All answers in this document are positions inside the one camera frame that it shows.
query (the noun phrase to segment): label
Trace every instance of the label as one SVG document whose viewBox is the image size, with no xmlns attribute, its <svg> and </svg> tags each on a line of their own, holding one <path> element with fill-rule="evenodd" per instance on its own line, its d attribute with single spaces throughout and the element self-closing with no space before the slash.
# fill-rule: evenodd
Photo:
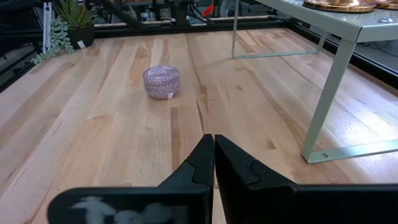
<svg viewBox="0 0 398 224">
<path fill-rule="evenodd" d="M 83 41 L 78 41 L 78 42 L 77 42 L 77 45 L 79 45 L 79 47 L 80 47 L 81 49 L 86 48 L 86 45 L 83 43 Z"/>
</svg>

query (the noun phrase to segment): mint green metal table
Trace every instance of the mint green metal table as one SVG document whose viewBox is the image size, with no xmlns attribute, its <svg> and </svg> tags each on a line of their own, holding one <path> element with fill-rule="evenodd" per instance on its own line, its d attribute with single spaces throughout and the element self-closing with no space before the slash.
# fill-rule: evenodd
<svg viewBox="0 0 398 224">
<path fill-rule="evenodd" d="M 238 24 L 239 0 L 235 5 L 232 56 L 234 59 L 277 57 L 300 54 L 316 54 L 323 48 L 328 33 L 341 37 L 335 59 L 323 87 L 321 97 L 313 115 L 310 128 L 304 140 L 301 155 L 308 163 L 331 161 L 348 157 L 369 156 L 398 151 L 398 140 L 342 147 L 324 151 L 313 151 L 337 89 L 343 78 L 356 43 L 398 39 L 398 11 L 376 9 L 364 14 L 346 14 L 309 9 L 302 6 L 302 0 L 256 0 L 284 14 L 318 27 L 323 31 L 318 47 L 311 51 L 281 52 L 257 55 L 235 55 L 236 26 Z"/>
</svg>

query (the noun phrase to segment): wooden table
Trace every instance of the wooden table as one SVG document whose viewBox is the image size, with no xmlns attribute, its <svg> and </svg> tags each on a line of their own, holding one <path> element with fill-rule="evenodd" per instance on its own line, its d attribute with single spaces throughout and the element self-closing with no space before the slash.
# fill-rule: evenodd
<svg viewBox="0 0 398 224">
<path fill-rule="evenodd" d="M 82 186 L 156 186 L 203 133 L 224 134 L 298 183 L 398 182 L 398 153 L 307 164 L 300 155 L 333 55 L 233 60 L 231 32 L 97 39 L 35 67 L 0 94 L 0 217 L 46 223 L 48 203 Z M 312 50 L 287 29 L 240 30 L 238 53 Z M 181 73 L 169 101 L 142 73 Z M 349 66 L 316 150 L 396 139 L 397 92 Z M 224 223 L 218 188 L 214 223 Z"/>
</svg>

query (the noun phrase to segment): metal bracket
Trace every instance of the metal bracket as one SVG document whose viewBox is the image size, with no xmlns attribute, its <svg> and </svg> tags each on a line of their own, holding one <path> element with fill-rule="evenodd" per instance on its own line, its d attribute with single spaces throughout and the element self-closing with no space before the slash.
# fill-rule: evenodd
<svg viewBox="0 0 398 224">
<path fill-rule="evenodd" d="M 349 157 L 371 156 L 394 151 L 398 151 L 398 140 L 311 152 L 306 160 L 308 163 L 316 163 Z"/>
<path fill-rule="evenodd" d="M 51 40 L 50 40 L 50 33 L 51 33 L 51 22 L 53 19 L 53 12 L 52 12 L 52 3 L 51 2 L 44 2 L 43 5 L 43 53 L 46 53 L 51 48 Z"/>
<path fill-rule="evenodd" d="M 259 57 L 279 57 L 288 55 L 302 55 L 302 54 L 317 54 L 323 48 L 326 36 L 328 32 L 323 31 L 321 39 L 319 40 L 318 47 L 315 50 L 305 50 L 305 51 L 295 51 L 295 52 L 276 52 L 269 54 L 249 54 L 249 55 L 235 55 L 235 41 L 236 41 L 236 28 L 238 26 L 238 10 L 239 10 L 239 0 L 235 2 L 235 16 L 234 16 L 234 31 L 232 37 L 232 58 L 242 59 L 242 58 L 259 58 Z"/>
</svg>

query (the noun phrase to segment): copper tray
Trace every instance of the copper tray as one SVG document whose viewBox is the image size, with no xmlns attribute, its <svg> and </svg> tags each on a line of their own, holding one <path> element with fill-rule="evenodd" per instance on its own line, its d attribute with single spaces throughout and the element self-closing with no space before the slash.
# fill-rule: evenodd
<svg viewBox="0 0 398 224">
<path fill-rule="evenodd" d="M 303 6 L 333 12 L 371 12 L 376 3 L 373 0 L 304 0 Z"/>
<path fill-rule="evenodd" d="M 398 10 L 398 0 L 378 0 L 377 8 Z"/>
</svg>

